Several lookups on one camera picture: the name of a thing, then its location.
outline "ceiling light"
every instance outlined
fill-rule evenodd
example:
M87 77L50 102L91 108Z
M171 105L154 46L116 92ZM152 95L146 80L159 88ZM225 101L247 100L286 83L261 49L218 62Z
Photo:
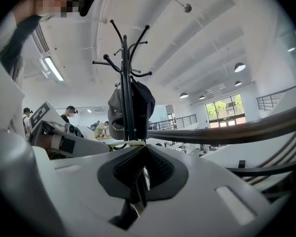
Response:
M235 65L235 72L240 72L241 70L245 69L246 65L244 65L242 62L238 62Z
M186 98L186 97L188 97L188 94L187 94L187 93L182 93L182 94L180 95L180 98Z
M51 71L55 74L55 76L57 77L57 79L59 81L63 81L64 79L62 78L62 76L60 75L60 73L58 72L58 70L56 69L52 59L50 57L46 57L45 58L45 62L47 63L47 65L49 66L49 68L51 69Z

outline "white ceiling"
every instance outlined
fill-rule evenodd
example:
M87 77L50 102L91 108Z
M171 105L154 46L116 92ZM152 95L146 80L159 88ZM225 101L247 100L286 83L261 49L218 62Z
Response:
M113 19L128 44L134 43L146 24L150 25L143 40L147 45L137 49L133 68L142 73L152 71L151 77L141 81L150 88L164 89L167 94L156 94L157 102L177 99L179 94L205 94L208 89L219 89L222 94L252 82L252 69L247 48L247 33L243 30L244 0L178 0L192 5L191 13L174 0L96 0L84 18L77 14L67 18L51 18L41 23L50 55L64 82L51 74L48 79L39 74L40 65L25 49L25 77L37 77L50 82L53 94L94 90L95 98L110 97L118 74L109 66L92 65L93 60L104 61L108 54L120 66L119 38L109 22ZM237 62L247 65L235 73Z

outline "black coat rack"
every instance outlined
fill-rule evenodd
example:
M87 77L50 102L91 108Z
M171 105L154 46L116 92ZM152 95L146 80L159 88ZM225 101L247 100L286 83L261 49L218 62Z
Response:
M148 72L142 75L135 74L132 69L132 60L134 57L134 53L137 49L137 46L140 44L147 44L147 41L141 42L141 39L145 35L146 31L150 28L149 25L145 26L142 34L139 36L136 43L127 46L127 36L124 35L123 38L116 27L113 20L110 20L114 29L116 30L118 37L121 43L121 49L114 53L116 55L118 52L121 51L121 68L116 66L110 57L105 54L103 58L107 61L106 62L97 62L92 61L92 64L100 64L100 65L109 65L111 66L116 72L120 74L120 87L121 87L121 99L122 99L122 111L123 111L123 123L124 123L124 135L125 141L126 140L137 140L136 136L136 128L134 122L134 109L133 109L133 100L132 100L132 88L131 88L131 80L130 77L133 75L134 77L146 77L151 76L152 72Z

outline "window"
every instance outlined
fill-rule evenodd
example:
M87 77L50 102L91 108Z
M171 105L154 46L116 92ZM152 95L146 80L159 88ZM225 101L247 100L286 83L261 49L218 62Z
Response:
M211 128L232 126L246 122L240 94L206 104Z

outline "gray cap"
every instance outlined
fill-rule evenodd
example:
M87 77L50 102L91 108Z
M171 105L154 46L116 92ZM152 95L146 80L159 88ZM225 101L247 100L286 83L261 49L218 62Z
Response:
M120 89L116 89L108 102L109 131L115 140L124 140L124 123L122 97Z

